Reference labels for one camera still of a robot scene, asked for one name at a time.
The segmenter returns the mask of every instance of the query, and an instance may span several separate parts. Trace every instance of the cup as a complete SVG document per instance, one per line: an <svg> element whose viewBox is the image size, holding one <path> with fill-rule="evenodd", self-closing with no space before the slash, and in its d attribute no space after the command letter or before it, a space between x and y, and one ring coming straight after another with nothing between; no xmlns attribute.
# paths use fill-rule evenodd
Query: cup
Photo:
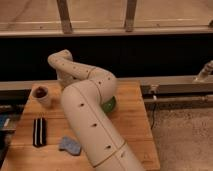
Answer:
<svg viewBox="0 0 213 171"><path fill-rule="evenodd" d="M48 92L48 88L39 86L33 90L32 96L44 107L51 108L51 98Z"/></svg>

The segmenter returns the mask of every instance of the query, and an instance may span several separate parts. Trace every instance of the metal bar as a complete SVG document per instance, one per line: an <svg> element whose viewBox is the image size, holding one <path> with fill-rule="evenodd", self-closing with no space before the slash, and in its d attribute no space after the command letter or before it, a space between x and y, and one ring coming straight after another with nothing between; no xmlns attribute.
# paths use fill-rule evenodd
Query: metal bar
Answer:
<svg viewBox="0 0 213 171"><path fill-rule="evenodd" d="M195 27L161 27L161 28L134 28L133 32L124 29L75 29L72 34L64 34L59 29L45 30L14 30L0 31L0 37L77 37L77 36L129 36L129 35L168 35L168 34L209 34L213 29L209 26Z"/></svg>
<svg viewBox="0 0 213 171"><path fill-rule="evenodd" d="M124 25L126 32L133 31L136 5L137 5L137 0L127 0L126 18L125 18L125 25Z"/></svg>
<svg viewBox="0 0 213 171"><path fill-rule="evenodd" d="M72 33L72 24L70 22L67 0L57 0L58 11L61 18L61 26L64 34Z"/></svg>
<svg viewBox="0 0 213 171"><path fill-rule="evenodd" d="M169 93L201 93L213 92L213 75L208 76L204 83L194 83L196 76L164 76L164 77L129 77L118 78L119 81L139 81L143 94L150 94L150 90L156 87L156 94ZM56 80L37 81L9 81L0 82L1 90L31 89L34 83L56 82Z"/></svg>
<svg viewBox="0 0 213 171"><path fill-rule="evenodd" d="M213 20L210 21L209 27L210 27L210 28L213 28Z"/></svg>

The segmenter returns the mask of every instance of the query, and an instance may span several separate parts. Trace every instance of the black panel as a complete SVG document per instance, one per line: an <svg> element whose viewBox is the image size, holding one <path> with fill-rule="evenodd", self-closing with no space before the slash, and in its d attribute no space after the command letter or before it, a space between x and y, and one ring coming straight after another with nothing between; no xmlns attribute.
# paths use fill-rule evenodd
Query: black panel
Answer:
<svg viewBox="0 0 213 171"><path fill-rule="evenodd" d="M213 59L213 34L1 38L0 81L55 79L47 57L63 49L117 77L196 75Z"/></svg>

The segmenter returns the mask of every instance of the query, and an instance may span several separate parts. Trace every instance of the black cable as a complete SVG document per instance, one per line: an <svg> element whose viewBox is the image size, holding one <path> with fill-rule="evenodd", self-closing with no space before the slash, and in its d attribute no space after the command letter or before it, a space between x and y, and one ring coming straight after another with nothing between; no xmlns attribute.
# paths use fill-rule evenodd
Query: black cable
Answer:
<svg viewBox="0 0 213 171"><path fill-rule="evenodd" d="M155 125L155 109L156 109L156 106L157 106L157 102L156 102L157 97L155 95L153 95L153 99L154 99L155 103L154 103L154 106L153 106L153 109L152 109L152 125L151 125L151 129L153 129L153 127Z"/></svg>

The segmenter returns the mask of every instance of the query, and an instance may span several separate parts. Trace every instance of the floor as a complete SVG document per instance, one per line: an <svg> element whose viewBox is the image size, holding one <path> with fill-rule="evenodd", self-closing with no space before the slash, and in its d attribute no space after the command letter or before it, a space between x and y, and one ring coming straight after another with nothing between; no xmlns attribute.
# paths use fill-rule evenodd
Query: floor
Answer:
<svg viewBox="0 0 213 171"><path fill-rule="evenodd" d="M74 28L123 28L127 0L67 0ZM212 0L137 0L135 27L208 25ZM53 0L0 0L0 30L60 29Z"/></svg>
<svg viewBox="0 0 213 171"><path fill-rule="evenodd" d="M213 102L146 104L161 171L213 170Z"/></svg>

